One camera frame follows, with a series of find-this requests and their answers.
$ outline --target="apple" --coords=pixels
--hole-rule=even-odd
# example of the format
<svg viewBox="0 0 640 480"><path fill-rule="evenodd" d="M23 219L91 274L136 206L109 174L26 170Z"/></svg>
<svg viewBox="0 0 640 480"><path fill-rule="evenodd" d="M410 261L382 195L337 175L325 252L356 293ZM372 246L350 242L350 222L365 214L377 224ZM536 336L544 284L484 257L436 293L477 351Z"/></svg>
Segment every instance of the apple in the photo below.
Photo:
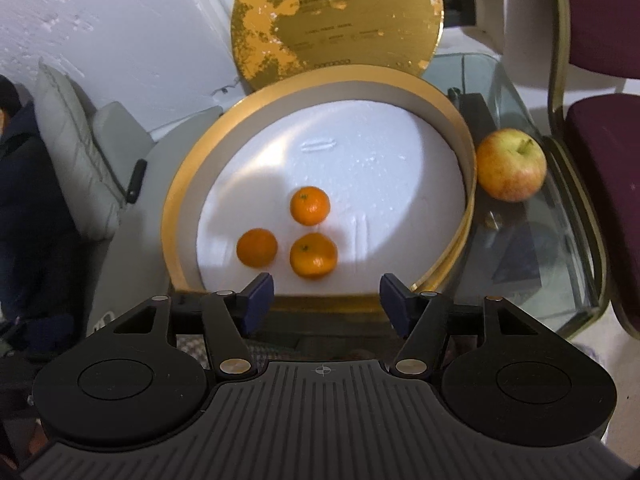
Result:
<svg viewBox="0 0 640 480"><path fill-rule="evenodd" d="M522 202L536 194L546 175L546 158L525 132L504 128L486 137L476 150L478 182L493 198Z"/></svg>

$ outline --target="styrofoam insert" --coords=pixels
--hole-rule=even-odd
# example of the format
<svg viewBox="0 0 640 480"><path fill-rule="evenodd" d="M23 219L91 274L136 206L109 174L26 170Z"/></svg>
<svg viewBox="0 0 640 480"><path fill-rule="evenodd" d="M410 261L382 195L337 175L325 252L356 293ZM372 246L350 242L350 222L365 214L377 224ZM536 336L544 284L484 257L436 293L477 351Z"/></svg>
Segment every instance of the styrofoam insert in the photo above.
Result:
<svg viewBox="0 0 640 480"><path fill-rule="evenodd" d="M331 212L315 227L289 213L292 194L318 186ZM393 105L340 101L299 110L271 124L225 166L204 203L196 243L208 290L241 290L258 272L236 257L236 242L261 227L278 240L265 270L282 295L376 293L380 276L410 285L438 259L465 209L455 153L416 115ZM320 231L338 247L328 276L299 278L289 249Z"/></svg>

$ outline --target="sofa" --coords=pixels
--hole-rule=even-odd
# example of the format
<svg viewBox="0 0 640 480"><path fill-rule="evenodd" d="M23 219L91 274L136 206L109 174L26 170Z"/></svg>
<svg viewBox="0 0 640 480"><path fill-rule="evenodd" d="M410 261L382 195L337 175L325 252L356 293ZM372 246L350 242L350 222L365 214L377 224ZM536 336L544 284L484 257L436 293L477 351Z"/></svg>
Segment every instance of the sofa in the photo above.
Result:
<svg viewBox="0 0 640 480"><path fill-rule="evenodd" d="M160 239L164 199L182 160L222 109L195 114L155 142L118 102L88 117L68 78L42 63L33 98L40 134L87 247L83 325L90 335L170 290ZM142 185L129 203L141 159Z"/></svg>

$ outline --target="crosshair logo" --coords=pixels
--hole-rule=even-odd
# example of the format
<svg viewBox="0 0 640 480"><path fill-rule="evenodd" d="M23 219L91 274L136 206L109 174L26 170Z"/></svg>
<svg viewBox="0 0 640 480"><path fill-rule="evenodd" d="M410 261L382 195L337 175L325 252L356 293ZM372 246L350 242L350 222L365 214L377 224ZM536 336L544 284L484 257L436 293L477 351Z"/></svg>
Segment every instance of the crosshair logo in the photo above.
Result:
<svg viewBox="0 0 640 480"><path fill-rule="evenodd" d="M316 368L316 374L322 375L324 377L327 374L330 374L333 371L332 368L329 368L327 365L322 365Z"/></svg>

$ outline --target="purple chair back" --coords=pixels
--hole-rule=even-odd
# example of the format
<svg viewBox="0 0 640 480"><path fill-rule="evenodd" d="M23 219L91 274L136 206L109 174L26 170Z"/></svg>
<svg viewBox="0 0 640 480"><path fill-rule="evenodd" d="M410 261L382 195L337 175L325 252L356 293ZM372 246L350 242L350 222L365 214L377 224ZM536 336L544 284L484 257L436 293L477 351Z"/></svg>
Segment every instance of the purple chair back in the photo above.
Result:
<svg viewBox="0 0 640 480"><path fill-rule="evenodd" d="M570 63L640 79L640 0L569 0Z"/></svg>

